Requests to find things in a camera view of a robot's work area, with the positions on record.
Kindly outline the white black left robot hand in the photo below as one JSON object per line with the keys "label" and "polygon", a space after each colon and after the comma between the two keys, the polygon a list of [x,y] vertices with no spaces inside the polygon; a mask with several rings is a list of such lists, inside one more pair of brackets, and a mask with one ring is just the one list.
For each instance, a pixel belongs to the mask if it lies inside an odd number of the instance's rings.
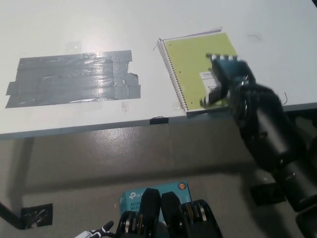
{"label": "white black left robot hand", "polygon": [[109,230],[112,228],[114,222],[109,221],[105,225],[103,225],[101,228],[97,230],[91,230],[91,231],[84,231],[77,235],[75,238],[103,238],[103,237],[109,237],[114,238],[116,235]]}

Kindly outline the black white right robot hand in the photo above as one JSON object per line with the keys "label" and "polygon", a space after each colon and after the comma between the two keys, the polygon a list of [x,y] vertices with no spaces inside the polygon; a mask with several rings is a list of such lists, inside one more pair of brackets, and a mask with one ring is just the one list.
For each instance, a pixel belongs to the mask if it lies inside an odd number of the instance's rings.
{"label": "black white right robot hand", "polygon": [[228,97],[229,91],[239,85],[256,83],[247,62],[239,56],[207,53],[206,57],[211,61],[209,71],[216,81],[216,87],[200,99],[203,108]]}

